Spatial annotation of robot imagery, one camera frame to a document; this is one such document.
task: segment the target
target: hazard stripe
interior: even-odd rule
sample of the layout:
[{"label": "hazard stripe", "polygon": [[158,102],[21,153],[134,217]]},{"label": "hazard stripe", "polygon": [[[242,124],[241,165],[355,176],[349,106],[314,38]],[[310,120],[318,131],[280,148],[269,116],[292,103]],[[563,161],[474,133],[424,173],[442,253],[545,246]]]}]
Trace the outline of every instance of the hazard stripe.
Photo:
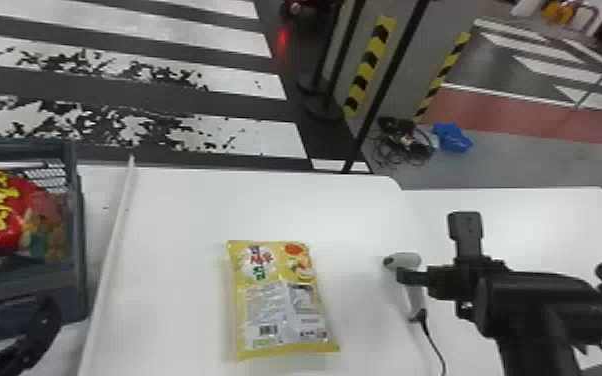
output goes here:
[{"label": "hazard stripe", "polygon": [[439,74],[436,75],[434,81],[429,85],[429,91],[425,95],[425,98],[422,100],[420,105],[418,106],[418,110],[415,112],[415,116],[413,117],[413,121],[419,123],[422,121],[422,118],[427,113],[427,109],[434,101],[434,96],[439,92],[441,85],[446,81],[446,77],[450,73],[450,70],[453,68],[453,65],[457,63],[457,60],[460,58],[460,54],[464,49],[464,46],[469,42],[469,38],[471,38],[471,34],[469,33],[461,33],[460,36],[455,41],[455,46],[450,54],[444,59],[443,65],[441,66],[441,70]]},{"label": "hazard stripe", "polygon": [[343,113],[346,117],[355,116],[359,105],[366,98],[366,89],[373,80],[376,73],[378,61],[385,55],[387,41],[397,25],[394,18],[380,16],[373,28],[371,39],[366,45],[366,52],[362,57],[362,62],[357,67],[357,75],[352,81],[352,86],[348,91],[348,97],[343,104]]}]

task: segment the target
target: striped floor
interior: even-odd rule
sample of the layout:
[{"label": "striped floor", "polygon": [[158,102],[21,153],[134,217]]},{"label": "striped floor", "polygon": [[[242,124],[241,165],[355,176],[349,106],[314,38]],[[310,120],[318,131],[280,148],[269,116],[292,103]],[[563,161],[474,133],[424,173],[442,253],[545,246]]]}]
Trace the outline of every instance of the striped floor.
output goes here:
[{"label": "striped floor", "polygon": [[352,138],[299,131],[269,32],[248,0],[0,0],[0,136],[70,138],[103,159],[334,171],[317,161],[344,153],[313,144]]},{"label": "striped floor", "polygon": [[477,20],[472,35],[424,122],[602,144],[602,55],[492,21]]}]

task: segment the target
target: metal stand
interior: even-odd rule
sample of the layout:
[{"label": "metal stand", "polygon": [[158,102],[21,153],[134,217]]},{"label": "metal stand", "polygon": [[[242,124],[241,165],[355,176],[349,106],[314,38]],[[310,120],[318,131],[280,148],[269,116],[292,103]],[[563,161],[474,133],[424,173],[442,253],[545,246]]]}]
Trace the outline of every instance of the metal stand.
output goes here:
[{"label": "metal stand", "polygon": [[359,129],[359,133],[357,135],[357,139],[355,140],[352,151],[348,158],[345,160],[343,170],[341,171],[342,174],[350,173],[352,165],[355,163],[355,159],[357,159],[357,156],[359,156],[360,150],[362,149],[362,145],[364,144],[364,140],[366,140],[366,136],[369,133],[369,129],[371,129],[371,124],[373,124],[374,120],[376,119],[378,110],[383,104],[383,100],[385,100],[385,95],[387,95],[387,91],[390,89],[390,85],[392,85],[392,80],[394,80],[394,76],[399,70],[399,65],[401,65],[401,61],[404,59],[404,55],[406,55],[408,46],[411,44],[411,40],[413,40],[413,36],[418,30],[418,26],[420,26],[422,17],[425,15],[427,6],[431,1],[432,0],[418,0],[418,2],[415,4],[413,14],[411,15],[411,18],[408,21],[408,24],[406,25],[406,29],[404,30],[404,34],[401,36],[401,40],[399,41],[397,49],[394,51],[394,55],[392,56],[390,66],[387,67],[387,71],[385,72],[385,76],[383,77],[383,82],[380,84],[378,92],[376,93],[376,96],[373,99],[373,103],[371,103],[371,106],[369,107],[369,112],[366,114],[364,122],[362,123],[362,126]]},{"label": "metal stand", "polygon": [[352,37],[355,35],[357,22],[359,21],[359,17],[362,15],[362,10],[364,9],[365,3],[366,0],[355,0],[355,6],[352,8],[350,21],[348,22],[348,27],[345,29],[345,35],[343,36],[341,47],[338,50],[336,63],[332,68],[331,77],[329,79],[329,84],[324,96],[310,98],[306,101],[306,111],[320,121],[326,123],[337,123],[343,119],[343,110],[334,99],[334,90],[336,89],[338,76],[343,68],[343,63],[345,63],[345,57],[348,54],[350,42],[352,41]]},{"label": "metal stand", "polygon": [[341,1],[340,4],[336,4],[334,7],[334,16],[332,18],[331,30],[327,34],[324,47],[320,53],[320,59],[317,61],[315,66],[315,72],[311,76],[308,73],[301,74],[299,79],[296,81],[296,85],[302,93],[307,95],[320,95],[327,92],[327,81],[322,77],[322,70],[327,62],[327,54],[329,53],[329,47],[331,47],[331,41],[334,38],[334,31],[336,30],[336,24],[338,23],[338,16],[341,13],[341,8],[345,4],[345,1]]}]

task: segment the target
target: barcode scanner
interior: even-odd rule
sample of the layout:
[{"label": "barcode scanner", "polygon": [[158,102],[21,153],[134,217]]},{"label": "barcode scanner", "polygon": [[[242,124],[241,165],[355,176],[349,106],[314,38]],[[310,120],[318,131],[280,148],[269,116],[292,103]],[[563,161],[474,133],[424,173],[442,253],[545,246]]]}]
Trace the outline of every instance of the barcode scanner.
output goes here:
[{"label": "barcode scanner", "polygon": [[[420,268],[421,264],[422,257],[415,252],[397,252],[385,257],[383,260],[383,265],[395,273],[397,273],[397,269],[416,271]],[[425,298],[422,286],[402,286],[406,289],[406,294],[411,304],[408,321],[419,322],[421,320],[421,313],[425,312]]]}]

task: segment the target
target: black and white floor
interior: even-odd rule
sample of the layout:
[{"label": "black and white floor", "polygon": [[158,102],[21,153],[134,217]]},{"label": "black and white floor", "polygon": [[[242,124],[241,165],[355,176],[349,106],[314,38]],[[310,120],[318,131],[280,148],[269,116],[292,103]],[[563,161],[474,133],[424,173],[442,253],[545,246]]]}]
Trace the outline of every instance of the black and white floor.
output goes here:
[{"label": "black and white floor", "polygon": [[96,160],[337,170],[352,136],[288,100],[278,5],[0,0],[0,137],[69,138]]}]

